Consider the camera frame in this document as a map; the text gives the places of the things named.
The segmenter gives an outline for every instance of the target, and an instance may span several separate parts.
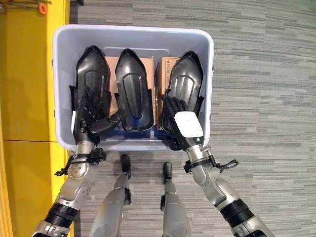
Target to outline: cardboard box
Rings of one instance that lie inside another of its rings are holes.
[[[170,86],[170,75],[173,66],[179,60],[179,57],[162,57],[156,70],[156,82],[157,82],[157,101],[156,101],[156,127],[158,130],[162,130],[162,109],[163,101],[161,96],[166,93],[166,90]]]
[[[110,92],[111,92],[111,107],[110,115],[114,114],[118,110],[117,100],[115,98],[115,93],[118,92],[117,80],[115,77],[115,67],[117,66],[119,57],[108,57],[105,59],[110,68],[111,78],[110,78]],[[152,90],[152,103],[153,103],[153,113],[154,113],[154,123],[156,121],[156,92],[155,92],[155,83],[154,83],[154,58],[140,58],[146,69],[147,76],[147,86],[148,89]]]

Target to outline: gray carpet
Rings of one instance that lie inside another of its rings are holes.
[[[316,1],[85,0],[71,22],[199,28],[215,44],[214,156],[240,165],[224,172],[251,210],[280,237],[316,236]],[[124,208],[123,237],[162,235],[162,164],[174,183],[194,237],[232,236],[182,166],[182,152],[129,153],[133,204]],[[120,174],[119,154],[101,164],[92,196],[75,222],[88,235],[98,205]]]

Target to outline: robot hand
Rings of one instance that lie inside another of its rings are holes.
[[[252,214],[239,194],[222,177],[222,171],[238,165],[232,160],[225,165],[216,163],[208,147],[203,148],[203,131],[193,112],[186,111],[186,103],[177,98],[162,97],[165,113],[173,129],[176,140],[171,149],[180,148],[187,152],[189,160],[184,169],[191,172],[206,198],[218,209],[231,226],[236,237],[274,237],[262,220]]]
[[[194,112],[188,111],[184,100],[163,95],[164,113],[171,123],[175,139],[169,140],[172,150],[187,151],[189,147],[203,144],[203,130]]]
[[[100,142],[99,135],[112,130],[120,123],[122,110],[107,118],[105,108],[94,90],[86,86],[76,111],[73,130],[76,144],[90,141],[97,146]]]

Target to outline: silver metal cylinder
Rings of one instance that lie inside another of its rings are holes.
[[[92,150],[95,149],[93,142],[81,141],[77,144],[76,155],[78,154],[90,154]]]

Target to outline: metal joint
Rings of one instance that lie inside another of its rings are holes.
[[[36,234],[43,234],[50,237],[66,237],[69,231],[69,228],[56,226],[47,221],[41,221],[32,236],[36,236]]]

